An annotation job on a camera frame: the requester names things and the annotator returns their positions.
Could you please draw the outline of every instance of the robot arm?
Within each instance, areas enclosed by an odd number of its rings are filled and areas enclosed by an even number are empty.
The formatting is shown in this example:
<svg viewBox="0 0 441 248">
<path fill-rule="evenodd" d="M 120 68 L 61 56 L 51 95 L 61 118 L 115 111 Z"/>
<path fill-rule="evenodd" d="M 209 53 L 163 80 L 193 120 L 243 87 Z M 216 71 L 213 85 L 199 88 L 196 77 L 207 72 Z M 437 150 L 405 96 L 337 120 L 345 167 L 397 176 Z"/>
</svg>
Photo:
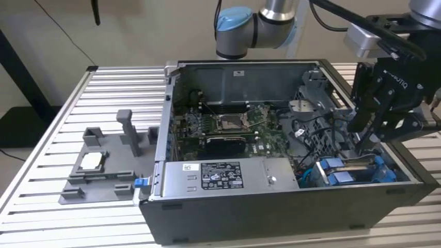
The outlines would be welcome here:
<svg viewBox="0 0 441 248">
<path fill-rule="evenodd" d="M 440 1 L 412 0 L 410 13 L 366 18 L 328 0 L 309 1 L 350 22 L 345 43 L 356 55 L 377 58 L 374 65 L 360 63 L 356 71 L 356 115 L 348 131 L 362 133 L 357 149 L 369 149 L 372 140 L 405 141 L 440 131 L 440 100 L 433 101 L 441 87 Z M 219 18 L 216 49 L 225 59 L 244 57 L 248 48 L 276 48 L 293 36 L 292 1 L 268 0 L 257 14 L 248 13 L 247 21 L 231 29 L 225 23 L 237 24 L 237 15 Z"/>
<path fill-rule="evenodd" d="M 259 13 L 248 7 L 224 9 L 216 25 L 216 53 L 223 59 L 240 59 L 248 48 L 283 47 L 293 35 L 293 0 L 267 0 Z"/>
</svg>

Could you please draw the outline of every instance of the motherboard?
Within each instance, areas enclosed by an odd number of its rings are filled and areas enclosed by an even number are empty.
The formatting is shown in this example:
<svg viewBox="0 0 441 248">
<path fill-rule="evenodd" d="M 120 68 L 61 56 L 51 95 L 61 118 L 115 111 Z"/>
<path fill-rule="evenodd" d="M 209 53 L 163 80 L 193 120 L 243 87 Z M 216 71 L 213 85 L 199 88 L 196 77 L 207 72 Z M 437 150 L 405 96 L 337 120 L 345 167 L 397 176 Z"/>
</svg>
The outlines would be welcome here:
<svg viewBox="0 0 441 248">
<path fill-rule="evenodd" d="M 220 113 L 216 107 L 191 107 L 175 116 L 177 154 L 183 161 L 225 158 L 289 158 L 293 154 L 268 104 L 248 104 Z"/>
</svg>

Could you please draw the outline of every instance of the cable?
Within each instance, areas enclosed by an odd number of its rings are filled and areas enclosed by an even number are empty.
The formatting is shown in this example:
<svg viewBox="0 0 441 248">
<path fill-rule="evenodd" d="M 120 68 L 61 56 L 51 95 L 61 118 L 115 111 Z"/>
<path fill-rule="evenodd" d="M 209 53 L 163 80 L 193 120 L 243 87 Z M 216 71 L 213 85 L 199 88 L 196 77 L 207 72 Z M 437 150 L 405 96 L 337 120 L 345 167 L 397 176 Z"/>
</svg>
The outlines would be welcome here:
<svg viewBox="0 0 441 248">
<path fill-rule="evenodd" d="M 47 12 L 47 10 L 44 9 L 44 7 L 41 6 L 41 4 L 39 3 L 37 0 L 33 0 L 35 3 L 40 6 L 41 10 L 44 11 L 44 13 L 47 14 L 47 16 L 51 18 L 51 20 L 53 21 L 53 23 L 57 25 L 57 27 L 61 29 L 63 33 L 67 35 L 68 39 L 71 40 L 72 44 L 76 46 L 76 48 L 81 51 L 81 53 L 84 54 L 84 56 L 88 57 L 89 61 L 92 62 L 92 64 L 96 66 L 96 63 L 93 62 L 93 60 L 91 59 L 91 57 L 88 56 L 88 54 L 83 51 L 83 49 L 75 44 L 71 36 L 68 35 L 68 33 L 65 32 L 65 30 L 61 28 L 60 24 L 56 22 L 56 20 L 52 18 L 52 16 L 49 15 L 49 13 Z"/>
<path fill-rule="evenodd" d="M 377 156 L 377 154 L 374 153 L 368 153 L 365 155 L 361 155 L 360 157 L 356 157 L 356 158 L 346 158 L 346 159 L 341 159 L 342 161 L 348 161 L 348 160 L 354 160 L 354 159 L 362 159 L 365 157 L 369 157 L 369 156 Z"/>
<path fill-rule="evenodd" d="M 1 152 L 4 155 L 7 155 L 8 157 L 13 158 L 13 159 L 19 159 L 19 160 L 23 161 L 23 162 L 27 161 L 27 160 L 24 160 L 24 159 L 21 159 L 21 158 L 16 157 L 16 156 L 13 156 L 13 155 L 7 154 L 5 151 L 3 151 L 1 149 L 0 149 L 0 152 Z"/>
<path fill-rule="evenodd" d="M 317 11 L 316 11 L 316 8 L 314 8 L 314 4 L 313 2 L 309 2 L 309 7 L 310 7 L 310 12 L 318 22 L 318 24 L 329 31 L 333 31 L 333 32 L 346 32 L 348 31 L 348 28 L 346 27 L 332 27 L 329 26 L 320 18 L 318 14 L 317 14 Z"/>
<path fill-rule="evenodd" d="M 334 147 L 334 149 L 336 149 L 336 151 L 338 152 L 338 154 L 340 154 L 344 158 L 348 158 L 346 155 L 342 153 L 342 151 L 337 148 L 337 145 L 336 145 L 336 120 L 345 121 L 345 122 L 349 122 L 349 121 L 345 120 L 345 119 L 341 119 L 341 118 L 334 118 L 334 119 L 333 119 L 333 122 L 332 122 L 332 133 L 330 133 L 332 146 Z"/>
<path fill-rule="evenodd" d="M 217 39 L 217 21 L 219 21 L 219 14 L 221 12 L 223 7 L 223 0 L 217 0 L 217 6 L 215 11 L 215 20 L 213 20 L 213 28 L 215 28 L 215 40 Z"/>
<path fill-rule="evenodd" d="M 377 35 L 389 45 L 394 45 L 406 54 L 416 57 L 418 60 L 426 60 L 426 53 L 425 51 L 410 41 L 402 39 L 397 34 L 394 34 L 390 30 L 385 29 L 384 27 L 378 26 L 376 23 L 370 22 L 360 16 L 358 14 L 353 13 L 344 7 L 338 6 L 337 4 L 332 3 L 328 0 L 309 0 L 316 6 L 321 7 L 324 10 L 333 13 L 336 16 L 344 18 L 346 21 L 357 25 L 360 28 L 365 29 L 374 35 Z"/>
</svg>

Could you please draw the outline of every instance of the aluminum extrusion table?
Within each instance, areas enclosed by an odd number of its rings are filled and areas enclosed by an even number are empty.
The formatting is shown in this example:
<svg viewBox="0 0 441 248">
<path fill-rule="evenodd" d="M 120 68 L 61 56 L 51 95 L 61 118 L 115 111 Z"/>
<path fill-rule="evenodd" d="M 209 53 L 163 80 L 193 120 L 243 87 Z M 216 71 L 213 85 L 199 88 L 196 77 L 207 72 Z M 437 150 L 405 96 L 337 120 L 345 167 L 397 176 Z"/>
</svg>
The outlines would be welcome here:
<svg viewBox="0 0 441 248">
<path fill-rule="evenodd" d="M 352 83 L 356 64 L 333 65 Z M 128 108 L 139 131 L 159 126 L 164 90 L 163 67 L 99 67 L 85 73 L 0 199 L 0 247 L 160 246 L 132 201 L 60 205 L 57 200 L 85 127 L 123 133 L 115 116 L 119 109 Z M 405 145 L 441 183 L 441 135 L 430 134 Z M 232 240 L 209 247 L 256 246 L 441 247 L 441 189 L 416 206 L 396 209 L 370 230 Z"/>
</svg>

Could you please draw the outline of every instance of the wall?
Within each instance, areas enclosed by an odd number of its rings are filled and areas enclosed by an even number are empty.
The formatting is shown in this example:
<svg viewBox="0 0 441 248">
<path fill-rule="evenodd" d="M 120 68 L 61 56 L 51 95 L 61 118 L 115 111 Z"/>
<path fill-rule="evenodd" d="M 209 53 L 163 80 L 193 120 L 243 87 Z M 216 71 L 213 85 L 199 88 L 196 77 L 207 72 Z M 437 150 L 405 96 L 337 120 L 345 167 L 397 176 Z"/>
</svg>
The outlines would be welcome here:
<svg viewBox="0 0 441 248">
<path fill-rule="evenodd" d="M 361 16 L 409 12 L 409 0 L 332 0 Z M 348 27 L 348 22 L 316 7 L 322 21 L 333 27 Z M 297 47 L 297 58 L 325 58 L 332 62 L 353 62 L 360 59 L 344 44 L 345 33 L 325 30 L 308 9 L 306 25 Z"/>
<path fill-rule="evenodd" d="M 333 0 L 361 15 L 408 10 L 408 0 Z M 100 66 L 163 65 L 168 60 L 216 59 L 213 12 L 216 0 L 99 1 L 101 25 L 95 26 L 89 0 L 39 0 L 75 43 Z M 259 10 L 264 0 L 224 0 L 223 8 Z M 333 26 L 348 23 L 318 9 Z M 33 0 L 0 1 L 0 28 L 52 104 L 63 104 L 91 65 Z M 344 34 L 326 31 L 306 17 L 297 58 L 357 58 L 342 44 Z M 249 59 L 285 58 L 285 49 L 249 50 Z M 0 68 L 0 112 L 27 104 Z"/>
</svg>

